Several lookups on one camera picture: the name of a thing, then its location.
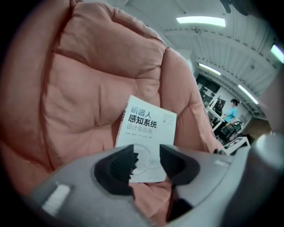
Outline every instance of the ceiling light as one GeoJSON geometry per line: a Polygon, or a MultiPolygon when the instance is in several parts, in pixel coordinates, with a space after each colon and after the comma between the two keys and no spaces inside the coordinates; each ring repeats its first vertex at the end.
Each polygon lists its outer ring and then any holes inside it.
{"type": "Polygon", "coordinates": [[[243,88],[241,85],[239,85],[239,88],[240,88],[243,92],[245,92],[245,93],[247,94],[247,96],[249,96],[250,99],[253,100],[253,102],[254,102],[255,104],[258,104],[258,101],[257,101],[245,88],[243,88]]]}
{"type": "Polygon", "coordinates": [[[226,27],[225,19],[210,17],[210,16],[185,16],[178,17],[177,21],[179,23],[207,23],[212,25],[218,25],[222,27],[226,27]]]}
{"type": "Polygon", "coordinates": [[[210,71],[212,71],[212,72],[218,74],[219,76],[221,76],[221,72],[219,72],[219,71],[217,71],[217,70],[215,70],[215,69],[213,69],[213,68],[210,68],[209,66],[203,65],[203,64],[201,64],[201,63],[199,63],[199,66],[201,66],[201,67],[203,67],[203,68],[205,68],[205,69],[208,69],[208,70],[210,70],[210,71]]]}
{"type": "Polygon", "coordinates": [[[284,64],[284,53],[275,44],[271,48],[271,52],[284,64]]]}

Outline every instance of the book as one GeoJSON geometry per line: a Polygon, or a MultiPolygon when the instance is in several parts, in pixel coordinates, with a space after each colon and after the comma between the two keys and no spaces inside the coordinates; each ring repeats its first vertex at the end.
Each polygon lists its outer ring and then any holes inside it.
{"type": "Polygon", "coordinates": [[[129,97],[115,145],[134,145],[134,152],[138,154],[129,182],[153,183],[166,179],[160,162],[160,144],[174,144],[176,122],[176,113],[133,95],[129,97]]]}

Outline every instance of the white book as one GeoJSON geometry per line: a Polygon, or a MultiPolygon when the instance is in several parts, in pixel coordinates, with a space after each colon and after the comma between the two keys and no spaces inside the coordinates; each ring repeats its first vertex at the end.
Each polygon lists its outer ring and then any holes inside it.
{"type": "Polygon", "coordinates": [[[166,179],[160,163],[160,144],[173,145],[177,114],[133,95],[123,113],[115,147],[134,144],[136,169],[129,182],[150,183],[166,179]]]}

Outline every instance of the ceiling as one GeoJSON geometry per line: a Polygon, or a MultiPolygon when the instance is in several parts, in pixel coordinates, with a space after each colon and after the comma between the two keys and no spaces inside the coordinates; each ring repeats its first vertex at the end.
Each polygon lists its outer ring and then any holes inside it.
{"type": "Polygon", "coordinates": [[[199,69],[231,91],[255,117],[265,118],[261,108],[243,93],[242,85],[255,98],[275,78],[282,63],[271,53],[273,44],[283,48],[268,22],[243,16],[235,8],[227,14],[219,0],[106,0],[135,16],[159,33],[173,49],[189,53],[192,61],[203,63],[221,76],[199,69]],[[212,16],[224,18],[226,27],[207,24],[179,24],[177,17],[212,16]]]}

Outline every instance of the woman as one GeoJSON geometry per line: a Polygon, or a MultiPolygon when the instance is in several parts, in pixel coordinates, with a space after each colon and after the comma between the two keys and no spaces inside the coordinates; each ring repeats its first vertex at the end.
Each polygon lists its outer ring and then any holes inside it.
{"type": "Polygon", "coordinates": [[[221,129],[225,126],[228,127],[230,124],[232,124],[235,121],[235,118],[238,114],[238,109],[237,106],[240,102],[238,100],[236,100],[235,98],[233,98],[231,100],[231,105],[232,108],[222,116],[222,118],[224,119],[224,122],[222,122],[218,128],[216,128],[216,130],[214,131],[215,136],[218,136],[221,129]]]}

